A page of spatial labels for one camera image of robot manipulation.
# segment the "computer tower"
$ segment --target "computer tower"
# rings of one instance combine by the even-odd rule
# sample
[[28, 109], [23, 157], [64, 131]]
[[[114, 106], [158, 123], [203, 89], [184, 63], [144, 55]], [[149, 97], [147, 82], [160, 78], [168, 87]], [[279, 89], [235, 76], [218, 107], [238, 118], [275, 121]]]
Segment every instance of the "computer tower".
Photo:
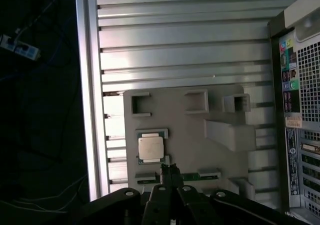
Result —
[[320, 224], [320, 0], [297, 0], [268, 28], [281, 208]]

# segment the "power strip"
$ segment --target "power strip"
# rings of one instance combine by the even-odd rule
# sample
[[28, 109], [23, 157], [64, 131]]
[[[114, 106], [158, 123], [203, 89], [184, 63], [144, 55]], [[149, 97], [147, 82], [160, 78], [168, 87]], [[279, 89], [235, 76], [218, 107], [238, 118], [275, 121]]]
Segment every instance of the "power strip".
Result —
[[15, 54], [18, 54], [27, 59], [31, 59], [33, 61], [38, 60], [38, 58], [40, 57], [40, 50], [38, 48], [21, 41], [19, 41], [17, 45], [14, 45], [12, 42], [10, 42], [10, 39], [11, 37], [3, 34], [0, 47], [11, 52], [14, 51]]

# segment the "white label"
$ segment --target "white label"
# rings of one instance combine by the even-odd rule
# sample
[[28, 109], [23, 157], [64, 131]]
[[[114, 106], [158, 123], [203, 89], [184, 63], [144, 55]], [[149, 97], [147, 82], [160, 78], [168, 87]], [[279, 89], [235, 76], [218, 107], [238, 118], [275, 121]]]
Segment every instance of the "white label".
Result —
[[285, 117], [285, 126], [288, 128], [302, 128], [302, 117], [287, 116]]

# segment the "dark background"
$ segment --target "dark background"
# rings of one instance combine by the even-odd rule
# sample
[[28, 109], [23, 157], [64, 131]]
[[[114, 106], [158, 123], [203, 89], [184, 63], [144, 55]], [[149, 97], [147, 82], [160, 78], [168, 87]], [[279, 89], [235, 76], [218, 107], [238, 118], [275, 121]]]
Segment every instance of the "dark background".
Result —
[[[14, 36], [24, 19], [30, 20], [51, 1], [0, 0], [0, 36]], [[61, 37], [61, 47], [49, 63]], [[41, 58], [34, 62], [0, 48], [0, 200], [39, 210], [16, 201], [56, 196], [87, 173], [75, 0], [57, 0], [20, 41], [39, 48]], [[79, 184], [58, 198], [32, 203], [60, 209]], [[88, 199], [85, 178], [78, 196], [63, 211]], [[40, 224], [57, 215], [22, 208], [0, 202], [0, 223]]]

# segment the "white cable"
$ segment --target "white cable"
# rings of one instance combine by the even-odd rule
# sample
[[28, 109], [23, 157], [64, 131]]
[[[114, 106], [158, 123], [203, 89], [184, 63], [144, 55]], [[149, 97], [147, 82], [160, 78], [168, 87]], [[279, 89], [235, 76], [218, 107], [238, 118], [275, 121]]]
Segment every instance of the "white cable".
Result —
[[[84, 179], [82, 179], [82, 182], [79, 186], [79, 188], [81, 188], [82, 184], [84, 183]], [[19, 204], [26, 204], [26, 205], [33, 205], [33, 206], [36, 206], [38, 207], [39, 209], [42, 209], [43, 211], [47, 211], [47, 212], [58, 212], [58, 211], [61, 211], [63, 209], [65, 209], [70, 203], [72, 203], [72, 201], [77, 197], [77, 192], [73, 195], [73, 197], [65, 204], [63, 205], [63, 207], [60, 207], [58, 209], [46, 209], [42, 206], [39, 206], [35, 203], [31, 203], [31, 202], [24, 202], [24, 201], [17, 201], [17, 200], [14, 200], [15, 203], [19, 203]]]
[[13, 205], [9, 202], [6, 202], [6, 201], [0, 201], [0, 203], [3, 203], [3, 204], [6, 204], [8, 206], [11, 206], [13, 208], [16, 208], [16, 209], [23, 209], [23, 210], [29, 210], [29, 211], [34, 211], [34, 212], [42, 212], [42, 213], [57, 213], [57, 214], [65, 214], [67, 213], [66, 211], [51, 211], [51, 210], [37, 210], [37, 209], [32, 209], [32, 208], [26, 208], [26, 207], [21, 207], [21, 206], [16, 206], [16, 205]]
[[55, 1], [56, 1], [56, 0], [52, 0], [52, 1], [49, 3], [49, 5], [46, 6], [45, 9], [42, 10], [42, 12], [40, 13], [40, 15], [37, 16], [32, 22], [30, 22], [26, 27], [24, 27], [24, 28], [22, 28], [22, 29], [17, 28], [16, 32], [17, 32], [17, 31], [19, 31], [19, 32], [18, 32], [18, 35], [16, 36], [16, 38], [14, 39], [14, 44], [15, 44], [15, 45], [16, 45], [17, 42], [20, 40], [21, 35], [22, 35], [28, 28], [30, 28], [30, 27], [48, 10], [48, 8], [50, 8], [51, 5], [54, 4]]
[[52, 211], [52, 210], [45, 209], [44, 207], [39, 206], [39, 205], [37, 205], [37, 204], [35, 204], [35, 203], [32, 203], [32, 202], [24, 202], [24, 201], [17, 201], [17, 200], [13, 200], [13, 201], [14, 201], [15, 203], [18, 203], [18, 204], [33, 205], [33, 206], [36, 206], [36, 207], [38, 207], [39, 209], [41, 209], [41, 210], [43, 210], [43, 211], [48, 211], [48, 212]]
[[[82, 179], [82, 182], [81, 182], [79, 188], [81, 188], [81, 186], [82, 186], [82, 184], [84, 183], [84, 181], [85, 181], [85, 180]], [[72, 197], [63, 207], [60, 207], [60, 208], [58, 208], [58, 209], [46, 209], [46, 208], [44, 208], [44, 207], [42, 207], [42, 206], [39, 206], [39, 205], [37, 205], [37, 204], [35, 204], [35, 203], [32, 203], [32, 202], [24, 202], [24, 201], [17, 201], [17, 200], [13, 200], [13, 201], [14, 201], [15, 203], [19, 203], [19, 204], [36, 206], [37, 208], [41, 209], [43, 212], [52, 212], [52, 213], [61, 212], [61, 213], [66, 213], [65, 211], [61, 211], [61, 210], [65, 209], [67, 206], [69, 206], [69, 204], [71, 204], [72, 201], [73, 201], [76, 197], [77, 197], [77, 192], [73, 195], [73, 197]]]
[[64, 194], [69, 188], [73, 187], [74, 185], [76, 185], [77, 183], [79, 183], [82, 179], [84, 179], [87, 175], [82, 176], [81, 178], [79, 178], [77, 181], [73, 182], [72, 184], [70, 184], [68, 187], [66, 187], [62, 192], [60, 192], [58, 195], [56, 196], [48, 196], [48, 197], [41, 197], [41, 198], [21, 198], [21, 200], [23, 201], [27, 201], [27, 202], [33, 202], [33, 201], [42, 201], [42, 200], [47, 200], [47, 199], [55, 199], [55, 198], [59, 198], [62, 194]]

